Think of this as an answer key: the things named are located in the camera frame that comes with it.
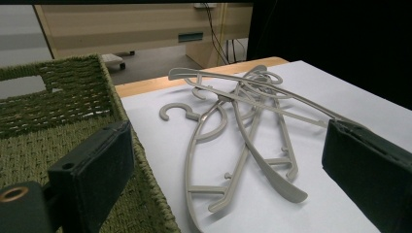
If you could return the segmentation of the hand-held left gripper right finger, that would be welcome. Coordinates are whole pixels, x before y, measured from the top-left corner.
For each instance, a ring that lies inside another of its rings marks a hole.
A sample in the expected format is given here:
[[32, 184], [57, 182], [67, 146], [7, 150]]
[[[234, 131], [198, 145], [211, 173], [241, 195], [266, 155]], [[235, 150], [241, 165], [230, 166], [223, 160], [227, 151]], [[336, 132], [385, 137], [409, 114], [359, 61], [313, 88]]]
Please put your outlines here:
[[328, 123], [323, 169], [382, 233], [412, 233], [412, 153], [353, 123]]

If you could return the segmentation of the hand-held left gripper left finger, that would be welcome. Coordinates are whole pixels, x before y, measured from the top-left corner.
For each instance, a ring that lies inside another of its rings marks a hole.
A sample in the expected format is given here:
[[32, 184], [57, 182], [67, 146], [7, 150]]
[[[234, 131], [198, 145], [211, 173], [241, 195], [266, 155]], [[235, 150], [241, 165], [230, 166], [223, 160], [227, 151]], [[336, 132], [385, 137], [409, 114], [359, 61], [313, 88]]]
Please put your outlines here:
[[64, 233], [98, 233], [134, 171], [131, 123], [110, 123], [49, 169]]

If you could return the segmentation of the green woven basket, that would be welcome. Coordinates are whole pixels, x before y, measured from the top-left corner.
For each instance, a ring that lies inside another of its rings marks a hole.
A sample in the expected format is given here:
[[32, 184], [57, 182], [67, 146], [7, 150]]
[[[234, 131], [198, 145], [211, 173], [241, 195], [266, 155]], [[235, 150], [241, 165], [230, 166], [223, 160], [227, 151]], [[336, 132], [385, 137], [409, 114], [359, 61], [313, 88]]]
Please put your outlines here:
[[[98, 54], [0, 67], [0, 85], [40, 79], [27, 94], [0, 91], [0, 186], [44, 184], [47, 167], [101, 127], [128, 116]], [[135, 170], [100, 233], [181, 233], [143, 145], [133, 138]]]

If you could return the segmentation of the grey plastic clothes hanger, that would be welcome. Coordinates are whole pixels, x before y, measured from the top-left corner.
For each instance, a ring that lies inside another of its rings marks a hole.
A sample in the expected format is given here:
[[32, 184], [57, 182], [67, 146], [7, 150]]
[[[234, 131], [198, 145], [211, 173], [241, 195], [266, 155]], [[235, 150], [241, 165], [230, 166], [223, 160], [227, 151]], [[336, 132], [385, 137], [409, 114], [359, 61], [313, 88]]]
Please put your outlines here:
[[[269, 71], [249, 71], [244, 75], [244, 77], [248, 80], [261, 81], [270, 84], [280, 84], [283, 82], [283, 79], [279, 75], [276, 75]], [[290, 169], [287, 172], [286, 177], [290, 181], [293, 181], [297, 176], [298, 167], [292, 148], [292, 141], [290, 139], [290, 134], [283, 115], [278, 114], [278, 122], [280, 124], [280, 128], [284, 138], [284, 145], [281, 147], [281, 151], [285, 154], [285, 156], [280, 158], [274, 158], [270, 160], [269, 163], [271, 165], [290, 165]]]
[[[238, 159], [236, 164], [235, 170], [232, 174], [228, 174], [228, 178], [230, 179], [230, 183], [228, 186], [208, 186], [208, 185], [192, 185], [191, 184], [191, 170], [192, 170], [192, 160], [194, 157], [195, 146], [198, 142], [211, 140], [214, 137], [217, 137], [225, 128], [227, 124], [227, 113], [223, 109], [223, 104], [226, 102], [230, 102], [234, 108], [234, 113], [236, 117], [236, 121], [242, 134], [242, 137], [245, 142], [245, 146], [242, 150], [242, 153]], [[221, 124], [214, 130], [201, 134], [200, 131], [205, 124], [208, 117], [215, 111], [218, 111], [221, 114]], [[218, 101], [203, 115], [196, 115], [191, 112], [187, 112], [187, 117], [191, 119], [195, 119], [197, 121], [196, 128], [191, 136], [187, 157], [186, 157], [186, 165], [185, 165], [185, 191], [186, 191], [186, 199], [187, 204], [189, 206], [192, 205], [192, 194], [193, 193], [202, 193], [202, 194], [221, 194], [223, 197], [218, 200], [216, 203], [211, 204], [209, 206], [209, 211], [214, 213], [225, 206], [227, 206], [233, 197], [234, 190], [238, 184], [241, 172], [243, 171], [244, 164], [250, 153], [252, 157], [255, 159], [257, 165], [263, 172], [264, 176], [268, 179], [269, 183], [273, 186], [273, 188], [285, 199], [292, 203], [301, 203], [307, 197], [308, 194], [303, 190], [299, 189], [298, 187], [294, 186], [289, 181], [285, 180], [280, 174], [278, 174], [273, 168], [269, 161], [272, 159], [264, 159], [261, 154], [258, 152], [256, 147], [253, 144], [253, 137], [255, 136], [256, 129], [258, 127], [258, 120], [260, 118], [261, 109], [258, 107], [254, 107], [252, 110], [252, 127], [249, 131], [246, 130], [246, 126], [243, 123], [243, 117], [240, 115], [239, 107], [237, 101], [223, 101], [218, 97]]]
[[235, 94], [234, 92], [225, 92], [213, 88], [210, 85], [204, 85], [202, 83], [202, 79], [204, 77], [236, 82], [241, 87], [246, 87], [252, 93], [260, 96], [265, 96], [273, 99], [291, 98], [327, 115], [330, 118], [346, 122], [353, 122], [352, 120], [339, 115], [307, 98], [278, 87], [278, 84], [283, 81], [282, 78], [279, 75], [269, 72], [267, 70], [267, 67], [264, 65], [258, 65], [254, 67], [246, 73], [245, 77], [211, 73], [189, 68], [173, 68], [169, 71], [168, 74], [169, 81], [184, 80], [187, 84], [193, 86], [195, 89], [206, 90], [216, 94], [223, 101], [240, 101], [258, 107], [260, 109], [265, 109], [276, 114], [280, 114], [282, 116], [295, 118], [322, 127], [327, 127], [327, 124], [320, 120], [314, 120], [306, 116], [300, 116], [282, 110], [279, 107], [270, 107], [265, 104], [259, 103], [257, 100], [253, 100], [251, 97], [242, 97], [239, 94]]
[[217, 213], [226, 208], [232, 201], [234, 191], [240, 180], [241, 173], [245, 166], [246, 160], [252, 156], [257, 163], [257, 166], [267, 178], [272, 187], [286, 200], [292, 203], [301, 203], [305, 201], [308, 194], [292, 184], [296, 178], [298, 167], [294, 151], [292, 148], [292, 141], [285, 122], [285, 114], [280, 107], [278, 99], [273, 100], [272, 108], [277, 111], [280, 122], [280, 127], [284, 136], [285, 146], [282, 148], [284, 157], [265, 158], [255, 147], [253, 139], [256, 135], [259, 120], [262, 110], [265, 106], [265, 99], [260, 98], [251, 110], [246, 114], [241, 114], [238, 103], [232, 101], [234, 105], [234, 114], [240, 133], [244, 140], [244, 146], [235, 165], [234, 171], [227, 173], [224, 177], [228, 180], [226, 186], [216, 185], [196, 185], [192, 183], [192, 169], [196, 146], [217, 138], [225, 129], [228, 123], [228, 116], [223, 105], [228, 101], [226, 99], [218, 100], [210, 109], [202, 114], [195, 113], [192, 108], [184, 103], [171, 103], [163, 106], [159, 111], [159, 116], [168, 120], [167, 112], [174, 108], [179, 108], [185, 111], [186, 118], [194, 120], [196, 126], [191, 134], [185, 160], [184, 170], [184, 184], [185, 184], [185, 199], [189, 212], [189, 218], [196, 230], [200, 230], [196, 210], [193, 206], [193, 196], [195, 194], [215, 194], [220, 195], [221, 198], [211, 204], [208, 210], [211, 213]]

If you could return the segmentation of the white table sheet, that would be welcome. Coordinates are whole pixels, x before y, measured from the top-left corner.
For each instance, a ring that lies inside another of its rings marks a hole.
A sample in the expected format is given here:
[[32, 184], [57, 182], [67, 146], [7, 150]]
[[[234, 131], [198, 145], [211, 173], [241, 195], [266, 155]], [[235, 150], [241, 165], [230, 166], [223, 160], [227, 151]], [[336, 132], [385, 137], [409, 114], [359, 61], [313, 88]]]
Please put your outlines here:
[[[271, 67], [283, 79], [282, 87], [300, 94], [372, 132], [412, 151], [412, 111], [345, 83], [303, 61]], [[283, 156], [292, 144], [298, 174], [294, 185], [307, 199], [294, 204], [269, 183], [252, 156], [247, 156], [231, 202], [212, 213], [209, 206], [217, 194], [196, 193], [191, 220], [186, 204], [185, 165], [190, 136], [196, 123], [184, 110], [172, 108], [163, 120], [158, 112], [166, 104], [185, 103], [202, 114], [217, 97], [206, 93], [194, 97], [189, 85], [166, 78], [118, 86], [118, 94], [133, 123], [154, 175], [183, 233], [380, 233], [322, 167], [326, 129], [318, 121], [323, 113], [293, 99], [281, 108], [293, 117], [263, 111], [254, 128], [253, 141], [265, 158]]]

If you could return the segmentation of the small wheeled base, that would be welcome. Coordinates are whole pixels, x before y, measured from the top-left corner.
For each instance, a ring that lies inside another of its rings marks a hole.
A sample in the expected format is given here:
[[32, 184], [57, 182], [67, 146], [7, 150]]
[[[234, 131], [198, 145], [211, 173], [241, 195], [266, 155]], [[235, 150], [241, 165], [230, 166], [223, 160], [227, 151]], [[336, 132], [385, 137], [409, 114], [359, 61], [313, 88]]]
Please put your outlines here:
[[126, 64], [123, 60], [125, 56], [132, 56], [135, 51], [117, 52], [117, 53], [105, 53], [102, 54], [102, 60], [107, 67], [118, 66], [121, 70], [126, 68]]

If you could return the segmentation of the black curtain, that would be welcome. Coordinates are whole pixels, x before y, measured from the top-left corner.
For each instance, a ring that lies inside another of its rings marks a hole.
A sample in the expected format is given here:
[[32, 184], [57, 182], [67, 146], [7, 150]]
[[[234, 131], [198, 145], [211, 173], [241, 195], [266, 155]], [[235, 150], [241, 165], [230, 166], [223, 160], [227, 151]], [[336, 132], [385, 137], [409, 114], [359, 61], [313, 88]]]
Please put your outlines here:
[[412, 0], [255, 0], [247, 58], [269, 56], [412, 110]]

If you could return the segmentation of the beige wooden desk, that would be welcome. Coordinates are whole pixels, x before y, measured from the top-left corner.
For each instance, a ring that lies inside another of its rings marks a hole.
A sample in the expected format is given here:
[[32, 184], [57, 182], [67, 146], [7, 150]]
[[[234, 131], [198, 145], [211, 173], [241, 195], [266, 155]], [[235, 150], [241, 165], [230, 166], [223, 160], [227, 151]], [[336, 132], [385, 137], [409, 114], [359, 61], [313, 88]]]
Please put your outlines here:
[[[251, 3], [36, 5], [51, 55], [184, 46], [203, 68], [221, 65], [216, 48], [227, 40], [247, 38]], [[179, 43], [181, 33], [202, 32], [203, 40]]]

